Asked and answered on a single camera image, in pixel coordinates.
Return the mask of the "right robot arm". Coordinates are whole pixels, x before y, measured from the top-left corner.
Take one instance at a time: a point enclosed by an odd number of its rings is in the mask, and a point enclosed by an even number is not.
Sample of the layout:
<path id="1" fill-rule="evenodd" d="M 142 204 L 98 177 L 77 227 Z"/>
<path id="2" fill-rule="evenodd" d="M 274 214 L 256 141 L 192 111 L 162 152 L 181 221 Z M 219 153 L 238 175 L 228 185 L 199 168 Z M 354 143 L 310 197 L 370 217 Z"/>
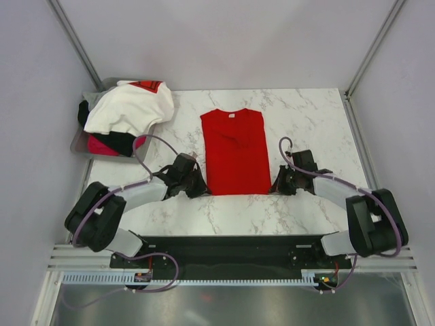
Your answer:
<path id="1" fill-rule="evenodd" d="M 344 254 L 393 257 L 408 244 L 408 232 L 389 190 L 357 187 L 327 169 L 311 172 L 281 165 L 269 192 L 293 196 L 298 189 L 335 203 L 347 214 L 348 229 L 323 235 L 311 250 L 316 266 L 327 267 L 336 255 Z"/>

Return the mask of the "clear plastic bin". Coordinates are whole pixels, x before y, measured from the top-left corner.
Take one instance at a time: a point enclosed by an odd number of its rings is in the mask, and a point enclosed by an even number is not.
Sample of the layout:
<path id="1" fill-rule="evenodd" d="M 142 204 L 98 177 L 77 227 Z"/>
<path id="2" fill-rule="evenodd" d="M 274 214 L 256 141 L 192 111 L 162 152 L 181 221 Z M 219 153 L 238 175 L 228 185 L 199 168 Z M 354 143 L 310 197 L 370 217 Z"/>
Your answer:
<path id="1" fill-rule="evenodd" d="M 107 90 L 112 86 L 116 86 L 117 82 L 120 80 L 127 80 L 128 78 L 123 77 L 108 77 L 103 79 L 102 81 L 102 88 L 103 90 Z M 93 159 L 93 160 L 101 160 L 106 162 L 121 162 L 121 163 L 132 163 L 134 164 L 136 159 L 133 157 L 126 157 L 126 156 L 107 156 L 103 154 L 93 154 L 89 152 L 88 150 L 88 137 L 89 135 L 86 134 L 83 130 L 83 128 L 78 125 L 77 131 L 75 133 L 74 138 L 72 139 L 72 142 L 70 144 L 70 150 L 72 153 L 83 156 L 87 159 Z M 148 149 L 150 147 L 151 138 L 146 139 L 145 143 L 140 146 L 137 149 L 137 153 L 139 154 L 139 158 L 144 160 L 146 157 L 146 153 L 148 152 Z"/>

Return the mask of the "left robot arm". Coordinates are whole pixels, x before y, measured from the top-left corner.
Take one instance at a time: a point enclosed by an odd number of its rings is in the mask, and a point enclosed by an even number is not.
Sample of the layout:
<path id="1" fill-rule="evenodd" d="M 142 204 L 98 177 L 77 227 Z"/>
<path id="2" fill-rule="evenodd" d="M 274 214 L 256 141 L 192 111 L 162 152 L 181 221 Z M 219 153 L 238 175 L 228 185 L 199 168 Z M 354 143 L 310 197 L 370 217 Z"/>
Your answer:
<path id="1" fill-rule="evenodd" d="M 72 245 L 95 253 L 108 250 L 124 256 L 134 267 L 144 266 L 149 251 L 137 232 L 124 230 L 120 222 L 125 213 L 140 206 L 185 193 L 190 199 L 211 194 L 197 163 L 179 168 L 170 164 L 146 180 L 108 187 L 91 183 L 65 220 L 72 234 Z"/>

